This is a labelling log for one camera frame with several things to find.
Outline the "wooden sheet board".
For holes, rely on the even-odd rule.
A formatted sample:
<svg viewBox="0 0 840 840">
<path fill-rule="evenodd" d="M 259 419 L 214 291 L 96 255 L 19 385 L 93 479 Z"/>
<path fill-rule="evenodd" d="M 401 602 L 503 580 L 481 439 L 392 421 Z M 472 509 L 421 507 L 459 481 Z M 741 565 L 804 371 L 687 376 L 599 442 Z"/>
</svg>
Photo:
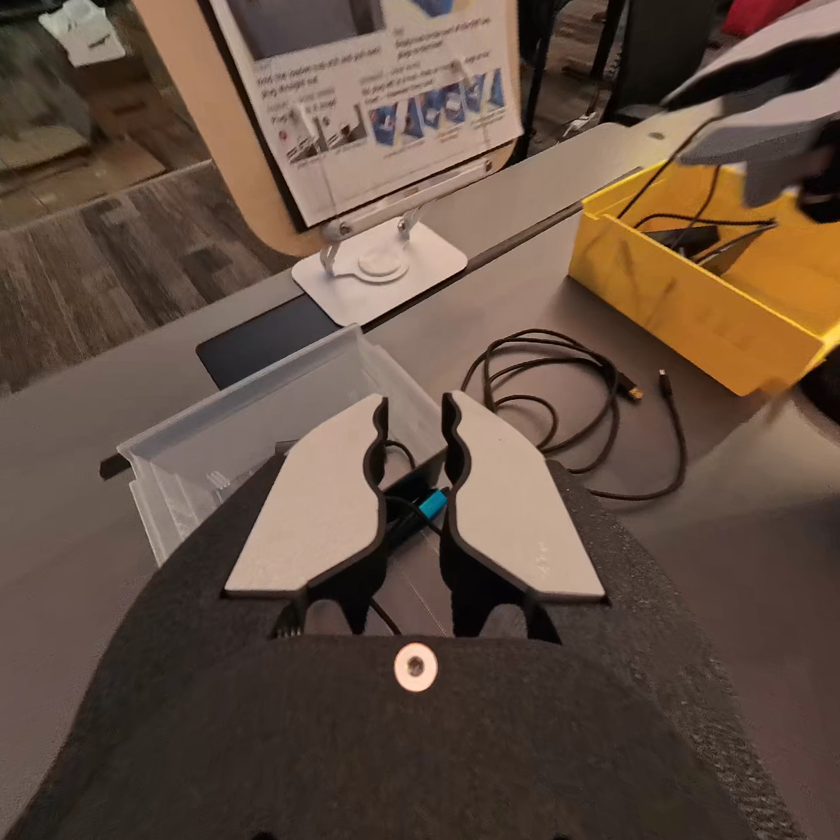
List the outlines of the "wooden sheet board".
<svg viewBox="0 0 840 840">
<path fill-rule="evenodd" d="M 134 5 L 250 229 L 273 249 L 297 257 L 313 255 L 332 242 L 325 239 L 320 226 L 304 232 L 293 227 L 200 3 Z M 497 172 L 510 160 L 515 143 L 492 152 L 493 169 L 488 175 L 481 156 L 339 219 L 353 227 L 352 237 L 410 214 Z"/>
</svg>

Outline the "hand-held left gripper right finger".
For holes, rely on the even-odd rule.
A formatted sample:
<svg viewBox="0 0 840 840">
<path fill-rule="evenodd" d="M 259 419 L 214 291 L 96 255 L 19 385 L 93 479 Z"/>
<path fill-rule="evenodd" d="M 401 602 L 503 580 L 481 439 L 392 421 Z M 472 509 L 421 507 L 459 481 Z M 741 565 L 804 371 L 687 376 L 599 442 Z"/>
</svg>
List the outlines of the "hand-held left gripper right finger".
<svg viewBox="0 0 840 840">
<path fill-rule="evenodd" d="M 441 419 L 457 550 L 541 601 L 601 601 L 605 587 L 536 446 L 462 391 L 442 395 Z"/>
</svg>

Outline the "flattened cardboard sheets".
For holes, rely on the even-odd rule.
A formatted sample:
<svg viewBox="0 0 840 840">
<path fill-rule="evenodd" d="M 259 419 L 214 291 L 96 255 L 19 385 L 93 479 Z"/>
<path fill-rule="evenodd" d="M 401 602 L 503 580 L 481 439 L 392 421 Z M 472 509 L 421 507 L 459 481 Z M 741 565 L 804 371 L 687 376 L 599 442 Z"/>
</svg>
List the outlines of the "flattened cardboard sheets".
<svg viewBox="0 0 840 840">
<path fill-rule="evenodd" d="M 98 195 L 164 173 L 165 166 L 128 137 L 89 141 L 67 126 L 48 125 L 1 138 L 2 196 L 43 190 L 68 176 Z"/>
</svg>

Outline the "black office chair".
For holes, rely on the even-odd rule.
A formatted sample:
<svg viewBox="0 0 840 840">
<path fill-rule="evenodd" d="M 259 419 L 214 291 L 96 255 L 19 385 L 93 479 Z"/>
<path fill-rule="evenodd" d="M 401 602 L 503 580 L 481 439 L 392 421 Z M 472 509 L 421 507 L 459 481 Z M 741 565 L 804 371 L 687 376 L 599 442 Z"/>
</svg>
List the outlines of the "black office chair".
<svg viewBox="0 0 840 840">
<path fill-rule="evenodd" d="M 715 1 L 609 1 L 589 78 L 595 107 L 623 18 L 623 40 L 611 92 L 598 121 L 632 125 L 699 68 L 715 25 Z"/>
</svg>

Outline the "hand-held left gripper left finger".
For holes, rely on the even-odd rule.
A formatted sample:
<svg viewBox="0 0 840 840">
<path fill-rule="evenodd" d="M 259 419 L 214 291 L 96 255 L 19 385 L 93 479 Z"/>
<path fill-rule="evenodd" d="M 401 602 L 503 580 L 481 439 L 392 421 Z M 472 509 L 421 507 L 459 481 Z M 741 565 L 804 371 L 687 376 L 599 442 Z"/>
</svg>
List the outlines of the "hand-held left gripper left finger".
<svg viewBox="0 0 840 840">
<path fill-rule="evenodd" d="M 366 396 L 288 450 L 226 595 L 292 598 L 380 550 L 388 408 Z"/>
</svg>

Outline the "red storage bin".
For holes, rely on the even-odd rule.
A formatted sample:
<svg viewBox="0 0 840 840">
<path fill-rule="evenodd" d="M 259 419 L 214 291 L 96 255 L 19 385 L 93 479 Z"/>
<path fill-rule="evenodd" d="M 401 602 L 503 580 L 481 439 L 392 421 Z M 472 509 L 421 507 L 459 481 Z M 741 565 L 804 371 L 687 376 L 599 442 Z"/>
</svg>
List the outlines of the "red storage bin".
<svg viewBox="0 0 840 840">
<path fill-rule="evenodd" d="M 721 27 L 721 33 L 747 38 L 771 25 L 807 1 L 733 1 Z"/>
</svg>

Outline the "yellow plastic bin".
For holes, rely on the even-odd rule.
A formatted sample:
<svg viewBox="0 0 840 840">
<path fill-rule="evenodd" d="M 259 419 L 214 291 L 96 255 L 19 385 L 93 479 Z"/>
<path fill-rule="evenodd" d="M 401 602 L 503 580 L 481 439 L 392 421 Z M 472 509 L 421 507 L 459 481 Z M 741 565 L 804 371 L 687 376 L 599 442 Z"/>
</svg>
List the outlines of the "yellow plastic bin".
<svg viewBox="0 0 840 840">
<path fill-rule="evenodd" d="M 741 172 L 672 164 L 636 198 L 657 163 L 584 199 L 569 276 L 732 393 L 780 392 L 822 363 L 839 341 L 839 224 L 817 224 L 784 192 L 742 205 Z M 718 227 L 719 243 L 777 225 L 722 274 L 652 238 Z"/>
</svg>

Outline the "clear plastic bin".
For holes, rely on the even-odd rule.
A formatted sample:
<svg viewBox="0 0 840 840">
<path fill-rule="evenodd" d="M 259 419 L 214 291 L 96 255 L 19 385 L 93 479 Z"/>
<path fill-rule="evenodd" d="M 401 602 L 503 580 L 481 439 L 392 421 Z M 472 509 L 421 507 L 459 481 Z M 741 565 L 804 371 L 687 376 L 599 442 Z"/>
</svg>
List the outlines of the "clear plastic bin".
<svg viewBox="0 0 840 840">
<path fill-rule="evenodd" d="M 388 438 L 405 445 L 435 480 L 445 450 L 438 404 L 354 325 L 119 444 L 156 564 L 264 465 L 278 443 L 303 438 L 374 394 L 389 401 Z"/>
</svg>

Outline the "white stand base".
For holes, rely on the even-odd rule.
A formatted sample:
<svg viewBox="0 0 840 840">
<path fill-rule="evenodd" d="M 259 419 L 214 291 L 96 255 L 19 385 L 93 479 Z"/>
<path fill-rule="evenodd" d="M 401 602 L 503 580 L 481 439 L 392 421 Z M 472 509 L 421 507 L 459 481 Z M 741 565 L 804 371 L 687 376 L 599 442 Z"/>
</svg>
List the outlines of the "white stand base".
<svg viewBox="0 0 840 840">
<path fill-rule="evenodd" d="M 292 279 L 340 327 L 371 324 L 467 266 L 423 223 L 391 220 L 297 262 Z"/>
</svg>

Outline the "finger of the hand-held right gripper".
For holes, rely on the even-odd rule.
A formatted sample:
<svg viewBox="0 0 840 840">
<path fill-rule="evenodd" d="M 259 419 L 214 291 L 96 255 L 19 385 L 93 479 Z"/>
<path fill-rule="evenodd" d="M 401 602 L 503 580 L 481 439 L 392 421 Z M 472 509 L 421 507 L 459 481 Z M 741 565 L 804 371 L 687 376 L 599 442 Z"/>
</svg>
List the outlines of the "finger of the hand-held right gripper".
<svg viewBox="0 0 840 840">
<path fill-rule="evenodd" d="M 811 152 L 828 117 L 786 122 L 759 122 L 748 114 L 710 121 L 679 152 L 679 164 L 729 165 L 786 162 Z"/>
<path fill-rule="evenodd" d="M 806 176 L 805 163 L 747 163 L 743 175 L 742 204 L 761 207 L 775 201 Z"/>
</svg>

